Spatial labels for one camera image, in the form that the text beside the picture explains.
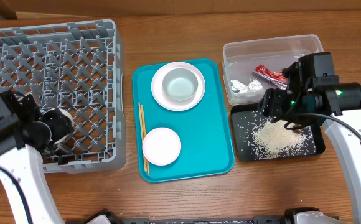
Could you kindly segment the white tissue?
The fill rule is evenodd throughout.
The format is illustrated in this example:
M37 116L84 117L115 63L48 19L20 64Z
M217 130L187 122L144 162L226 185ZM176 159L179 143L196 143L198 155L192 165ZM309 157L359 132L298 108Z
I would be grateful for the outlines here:
M231 80L231 90L237 94L256 93L262 89L263 86L257 79L252 80L247 85L238 80Z

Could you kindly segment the grey-green bowl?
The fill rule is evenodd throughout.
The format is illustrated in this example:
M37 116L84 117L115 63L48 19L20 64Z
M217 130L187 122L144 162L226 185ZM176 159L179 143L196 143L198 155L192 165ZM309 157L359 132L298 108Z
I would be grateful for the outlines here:
M177 68L169 71L164 76L162 87L170 99L186 101L195 95L198 88L198 80L190 70Z

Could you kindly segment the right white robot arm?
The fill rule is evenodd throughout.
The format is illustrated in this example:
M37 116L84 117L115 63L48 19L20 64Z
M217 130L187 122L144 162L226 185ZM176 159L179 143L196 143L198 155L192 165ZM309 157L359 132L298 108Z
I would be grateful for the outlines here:
M298 129L322 126L338 157L352 203L361 223L361 85L341 83L329 52L305 55L282 70L285 90L268 89L258 110L274 123Z

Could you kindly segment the red snack wrapper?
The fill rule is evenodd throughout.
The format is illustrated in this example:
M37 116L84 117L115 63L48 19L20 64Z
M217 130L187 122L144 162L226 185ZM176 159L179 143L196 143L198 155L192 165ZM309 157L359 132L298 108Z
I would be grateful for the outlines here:
M288 85L288 80L286 77L283 76L282 72L279 71L271 71L266 68L264 65L259 65L253 70L257 75L261 76L262 78L270 81L278 88L285 90Z

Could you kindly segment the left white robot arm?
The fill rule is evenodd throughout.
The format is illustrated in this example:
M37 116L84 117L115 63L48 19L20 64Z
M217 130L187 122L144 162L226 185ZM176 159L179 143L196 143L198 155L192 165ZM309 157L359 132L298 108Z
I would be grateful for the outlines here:
M0 181L16 223L63 223L47 185L42 152L74 130L59 108L41 113L32 94L0 93Z

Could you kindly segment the white cup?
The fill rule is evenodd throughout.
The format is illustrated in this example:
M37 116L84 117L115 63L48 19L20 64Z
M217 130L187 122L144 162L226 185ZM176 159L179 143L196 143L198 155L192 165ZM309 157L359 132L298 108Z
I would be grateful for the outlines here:
M72 115L63 109L56 108L52 110L52 137L53 143L58 144L65 140L74 130L75 122Z

